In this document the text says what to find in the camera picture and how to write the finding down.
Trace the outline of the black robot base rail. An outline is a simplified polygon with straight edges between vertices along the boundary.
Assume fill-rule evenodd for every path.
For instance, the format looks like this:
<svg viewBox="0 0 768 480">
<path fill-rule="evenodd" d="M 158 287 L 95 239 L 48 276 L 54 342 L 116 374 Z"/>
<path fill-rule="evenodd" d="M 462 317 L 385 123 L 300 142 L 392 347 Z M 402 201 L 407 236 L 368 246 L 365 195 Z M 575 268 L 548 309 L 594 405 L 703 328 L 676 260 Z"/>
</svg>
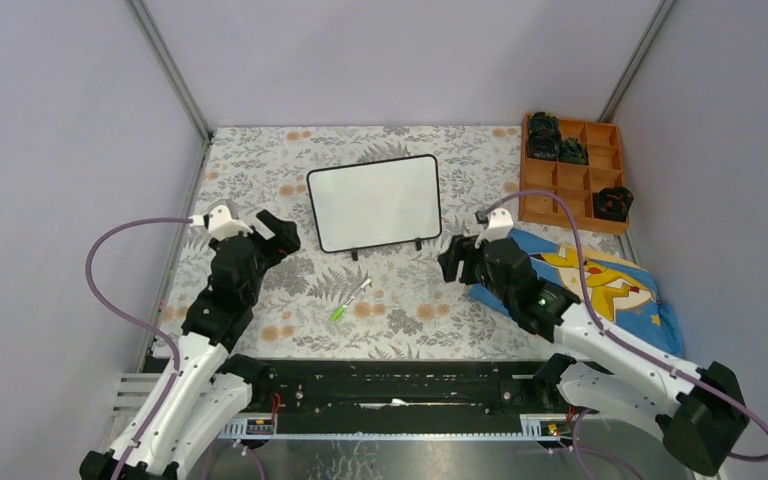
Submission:
<svg viewBox="0 0 768 480">
<path fill-rule="evenodd" d="M 573 407 L 540 361 L 272 360 L 221 435 L 270 439 L 523 436 L 524 418 Z"/>
</svg>

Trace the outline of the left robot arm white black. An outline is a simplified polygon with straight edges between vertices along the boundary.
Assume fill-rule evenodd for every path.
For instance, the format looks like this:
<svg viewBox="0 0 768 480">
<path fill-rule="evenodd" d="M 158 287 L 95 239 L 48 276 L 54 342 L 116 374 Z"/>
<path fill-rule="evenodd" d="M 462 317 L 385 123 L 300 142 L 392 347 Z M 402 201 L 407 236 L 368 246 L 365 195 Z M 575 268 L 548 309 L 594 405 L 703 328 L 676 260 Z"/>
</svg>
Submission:
<svg viewBox="0 0 768 480">
<path fill-rule="evenodd" d="M 268 366 L 234 353 L 253 319 L 266 273 L 297 252 L 297 225 L 267 210 L 251 226 L 218 205 L 181 224 L 208 233 L 214 256 L 203 290 L 188 307 L 182 333 L 172 339 L 157 326 L 125 313 L 110 302 L 93 277 L 94 258 L 117 226 L 91 247 L 85 277 L 102 305 L 144 328 L 170 348 L 172 356 L 131 423 L 104 452 L 90 451 L 79 467 L 83 479 L 185 479 L 223 427 L 243 410 L 269 401 Z"/>
</svg>

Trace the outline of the small black-framed whiteboard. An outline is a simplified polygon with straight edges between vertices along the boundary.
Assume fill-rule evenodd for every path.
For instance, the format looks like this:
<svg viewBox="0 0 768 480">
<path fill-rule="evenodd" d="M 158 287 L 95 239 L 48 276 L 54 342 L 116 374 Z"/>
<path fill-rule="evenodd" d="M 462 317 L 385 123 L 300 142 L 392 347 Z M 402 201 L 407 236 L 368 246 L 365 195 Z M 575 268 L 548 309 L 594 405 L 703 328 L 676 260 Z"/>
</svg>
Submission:
<svg viewBox="0 0 768 480">
<path fill-rule="evenodd" d="M 320 249 L 328 254 L 422 243 L 442 234 L 431 154 L 314 169 L 306 177 Z"/>
</svg>

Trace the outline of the white marker pen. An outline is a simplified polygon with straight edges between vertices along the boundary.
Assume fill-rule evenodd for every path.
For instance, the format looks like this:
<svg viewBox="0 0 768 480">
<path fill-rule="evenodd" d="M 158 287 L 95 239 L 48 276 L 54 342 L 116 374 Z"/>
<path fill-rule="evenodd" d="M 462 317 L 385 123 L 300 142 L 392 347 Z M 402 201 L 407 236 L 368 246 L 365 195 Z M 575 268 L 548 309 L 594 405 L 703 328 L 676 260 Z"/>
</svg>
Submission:
<svg viewBox="0 0 768 480">
<path fill-rule="evenodd" d="M 366 278 L 340 305 L 346 305 L 348 307 L 361 295 L 363 294 L 368 287 L 370 287 L 372 284 L 371 278 Z"/>
</svg>

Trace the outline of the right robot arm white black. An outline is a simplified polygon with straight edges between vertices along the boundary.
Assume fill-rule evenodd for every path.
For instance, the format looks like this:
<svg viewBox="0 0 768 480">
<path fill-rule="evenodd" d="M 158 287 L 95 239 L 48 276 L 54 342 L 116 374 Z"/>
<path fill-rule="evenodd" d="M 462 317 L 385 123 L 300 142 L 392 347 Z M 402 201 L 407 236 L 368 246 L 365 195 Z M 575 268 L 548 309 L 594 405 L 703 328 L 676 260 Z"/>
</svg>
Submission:
<svg viewBox="0 0 768 480">
<path fill-rule="evenodd" d="M 535 402 L 557 412 L 589 408 L 652 435 L 679 463 L 715 475 L 749 424 L 735 373 L 672 356 L 604 320 L 583 299 L 540 276 L 512 238 L 456 235 L 438 257 L 445 281 L 479 285 L 523 330 L 582 354 L 599 371 L 560 354 L 539 371 Z"/>
</svg>

